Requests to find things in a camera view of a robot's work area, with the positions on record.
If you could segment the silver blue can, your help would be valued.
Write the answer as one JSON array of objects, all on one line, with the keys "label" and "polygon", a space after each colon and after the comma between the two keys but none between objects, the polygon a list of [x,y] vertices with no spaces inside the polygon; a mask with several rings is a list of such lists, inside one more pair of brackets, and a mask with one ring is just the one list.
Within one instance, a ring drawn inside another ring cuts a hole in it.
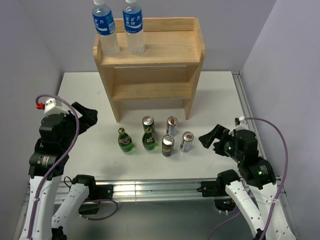
[{"label": "silver blue can", "polygon": [[180,150],[184,153],[187,153],[191,150],[192,143],[194,140],[194,135],[190,131],[186,131],[182,135],[181,143],[180,143]]},{"label": "silver blue can", "polygon": [[177,134],[178,119],[174,116],[169,116],[166,123],[166,133],[171,136]]}]

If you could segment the black gold can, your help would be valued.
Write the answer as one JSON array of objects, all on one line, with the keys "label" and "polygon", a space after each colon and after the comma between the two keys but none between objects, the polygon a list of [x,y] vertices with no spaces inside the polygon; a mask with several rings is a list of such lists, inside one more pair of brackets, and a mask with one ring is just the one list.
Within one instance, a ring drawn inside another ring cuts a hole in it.
[{"label": "black gold can", "polygon": [[174,150],[174,145],[175,145],[175,139],[172,135],[166,134],[162,138],[162,155],[165,157],[170,157],[173,153]]},{"label": "black gold can", "polygon": [[155,134],[156,130],[155,130],[155,121],[154,118],[150,115],[144,116],[142,118],[142,126],[144,131],[147,129],[147,127],[150,127],[152,129],[152,132]]}]

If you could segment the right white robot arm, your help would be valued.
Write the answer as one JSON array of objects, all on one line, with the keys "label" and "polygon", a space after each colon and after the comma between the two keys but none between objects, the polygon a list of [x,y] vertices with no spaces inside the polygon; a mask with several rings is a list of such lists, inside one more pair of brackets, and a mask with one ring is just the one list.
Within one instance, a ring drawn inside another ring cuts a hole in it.
[{"label": "right white robot arm", "polygon": [[273,168],[259,155],[256,134],[240,126],[229,130],[218,124],[198,139],[204,148],[213,146],[217,155],[233,159],[238,168],[220,172],[212,186],[198,191],[230,196],[255,240],[296,239],[279,200],[280,186]]}]

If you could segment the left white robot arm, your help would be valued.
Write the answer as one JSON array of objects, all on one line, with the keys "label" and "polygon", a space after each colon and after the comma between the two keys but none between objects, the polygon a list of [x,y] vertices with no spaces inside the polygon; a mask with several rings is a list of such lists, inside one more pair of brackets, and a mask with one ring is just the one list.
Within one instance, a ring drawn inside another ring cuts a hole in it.
[{"label": "left white robot arm", "polygon": [[40,138],[29,159],[30,197],[22,240],[65,240],[67,226],[85,200],[97,196],[94,176],[78,174],[71,181],[65,202],[54,212],[57,190],[69,159],[66,152],[75,134],[82,134],[98,121],[98,111],[78,102],[71,105],[80,113],[79,120],[72,111],[65,111],[60,102],[50,98],[36,105],[45,116],[39,127]]}]

